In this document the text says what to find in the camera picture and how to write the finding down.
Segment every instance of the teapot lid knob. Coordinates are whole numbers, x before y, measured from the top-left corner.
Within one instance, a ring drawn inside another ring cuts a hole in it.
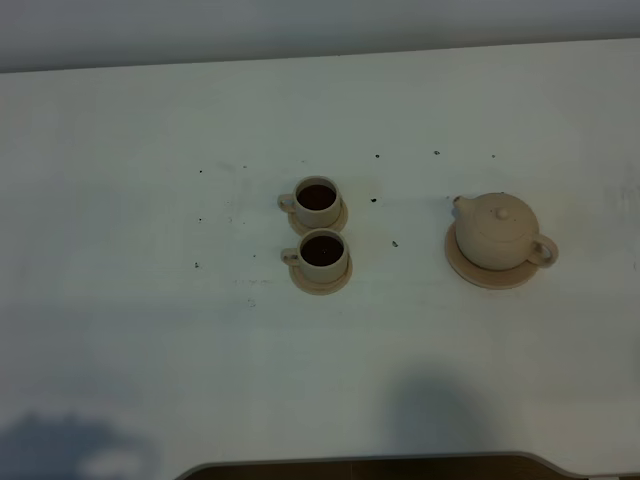
[[[496,217],[499,220],[506,220],[509,218],[509,212],[507,211],[506,208],[496,208]]]

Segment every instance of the dark liquid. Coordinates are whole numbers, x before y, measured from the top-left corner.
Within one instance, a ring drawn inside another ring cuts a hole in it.
[[[342,244],[332,237],[315,237],[302,247],[302,258],[316,267],[326,267],[338,261],[344,252]]]
[[[311,185],[298,193],[298,202],[309,210],[324,210],[336,201],[336,192],[324,185]]]

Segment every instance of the teapot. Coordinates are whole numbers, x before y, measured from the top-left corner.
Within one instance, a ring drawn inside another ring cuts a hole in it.
[[[509,270],[523,262],[550,267],[558,247],[539,233],[533,210],[506,193],[453,200],[458,210],[456,240],[469,261],[487,270]]]

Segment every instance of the saucer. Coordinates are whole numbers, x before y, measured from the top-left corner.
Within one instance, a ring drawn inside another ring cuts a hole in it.
[[[445,239],[445,252],[449,264],[467,282],[490,290],[507,290],[526,283],[538,271],[538,266],[523,262],[509,270],[486,270],[467,260],[456,241],[456,224],[451,224]]]
[[[293,231],[296,232],[298,235],[304,235],[305,233],[308,233],[311,230],[315,230],[315,228],[307,227],[306,225],[303,225],[302,223],[300,223],[300,220],[298,220],[298,217],[296,216],[295,212],[288,213],[287,216],[289,217],[289,225],[291,225],[291,228],[293,228]],[[328,228],[330,230],[333,230],[334,232],[340,232],[342,231],[344,226],[347,224],[348,219],[349,219],[349,210],[347,210],[347,204],[344,203],[344,201],[342,201],[342,205],[340,206],[340,215],[338,215],[338,218],[336,219],[336,221],[333,222],[331,225],[327,225],[326,227],[317,227],[317,228]]]
[[[344,275],[331,283],[310,282],[302,275],[300,267],[289,267],[289,275],[291,275],[291,280],[293,280],[295,286],[311,295],[329,295],[330,293],[337,292],[347,284],[352,273],[353,265],[351,264],[351,257],[349,257],[349,264],[347,265],[347,271],[344,272]]]

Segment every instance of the teapot handle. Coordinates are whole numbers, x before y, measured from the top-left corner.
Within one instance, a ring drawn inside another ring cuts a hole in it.
[[[539,267],[547,268],[556,263],[558,255],[560,254],[558,246],[553,240],[544,235],[536,233],[533,236],[533,243],[536,244],[534,252],[529,256],[527,260],[531,263],[535,263]]]

